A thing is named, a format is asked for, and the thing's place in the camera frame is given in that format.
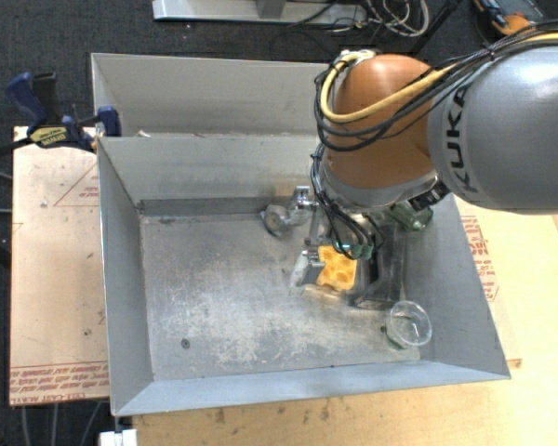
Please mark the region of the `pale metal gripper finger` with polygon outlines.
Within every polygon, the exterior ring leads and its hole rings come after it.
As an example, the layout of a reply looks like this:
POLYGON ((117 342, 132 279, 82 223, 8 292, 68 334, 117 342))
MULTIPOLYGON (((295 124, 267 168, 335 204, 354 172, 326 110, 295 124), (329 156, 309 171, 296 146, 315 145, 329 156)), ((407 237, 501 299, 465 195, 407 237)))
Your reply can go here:
POLYGON ((275 237, 283 237, 295 227, 312 220, 316 203, 311 199, 311 187, 299 185, 285 203, 271 203, 260 213, 265 229, 275 237))
POLYGON ((320 260, 318 250, 301 251, 290 275, 290 291, 302 292, 307 286, 316 285, 325 265, 326 263, 320 260))

